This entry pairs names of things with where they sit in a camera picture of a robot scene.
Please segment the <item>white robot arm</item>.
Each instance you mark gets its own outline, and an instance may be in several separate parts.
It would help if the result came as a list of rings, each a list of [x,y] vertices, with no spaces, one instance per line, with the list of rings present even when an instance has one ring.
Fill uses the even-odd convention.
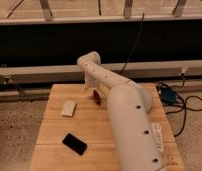
[[[113,131],[121,171],[167,171],[147,113],[151,94],[131,79],[101,66],[95,51],[77,59],[85,73],[85,84],[109,88],[107,112]]]

